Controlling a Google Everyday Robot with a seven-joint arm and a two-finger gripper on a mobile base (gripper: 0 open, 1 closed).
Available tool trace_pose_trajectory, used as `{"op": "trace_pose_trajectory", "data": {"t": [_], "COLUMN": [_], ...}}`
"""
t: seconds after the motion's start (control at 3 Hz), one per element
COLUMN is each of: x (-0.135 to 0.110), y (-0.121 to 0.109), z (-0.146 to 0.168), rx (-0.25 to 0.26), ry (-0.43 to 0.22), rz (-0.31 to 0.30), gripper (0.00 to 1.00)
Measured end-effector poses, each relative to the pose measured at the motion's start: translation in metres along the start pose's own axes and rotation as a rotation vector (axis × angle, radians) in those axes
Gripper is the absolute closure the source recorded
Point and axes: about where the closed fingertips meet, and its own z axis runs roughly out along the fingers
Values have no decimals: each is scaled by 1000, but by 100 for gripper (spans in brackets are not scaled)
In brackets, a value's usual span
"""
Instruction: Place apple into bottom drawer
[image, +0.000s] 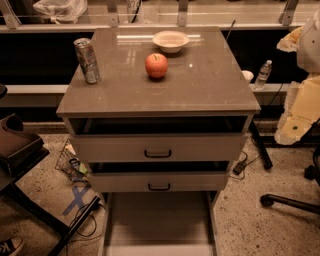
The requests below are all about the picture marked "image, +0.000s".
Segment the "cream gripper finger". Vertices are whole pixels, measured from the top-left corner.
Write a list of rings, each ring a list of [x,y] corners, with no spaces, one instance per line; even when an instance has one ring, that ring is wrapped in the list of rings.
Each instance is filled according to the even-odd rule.
[[[277,124],[274,139],[278,144],[292,145],[300,141],[310,128],[311,123],[307,119],[284,112]]]
[[[284,52],[296,52],[298,49],[302,29],[303,27],[298,27],[292,30],[277,43],[276,48]]]

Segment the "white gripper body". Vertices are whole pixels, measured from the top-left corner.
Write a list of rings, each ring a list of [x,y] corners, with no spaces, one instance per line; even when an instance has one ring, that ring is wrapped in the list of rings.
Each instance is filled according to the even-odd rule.
[[[301,83],[292,82],[286,95],[285,112],[307,119],[311,126],[320,118],[320,76],[309,75]]]

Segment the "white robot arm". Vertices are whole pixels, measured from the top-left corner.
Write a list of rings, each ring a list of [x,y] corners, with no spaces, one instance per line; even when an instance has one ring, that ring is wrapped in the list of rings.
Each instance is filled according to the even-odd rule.
[[[320,119],[320,9],[304,26],[282,38],[277,48],[295,51],[298,67],[308,73],[301,83],[291,82],[274,135],[278,144],[292,145]]]

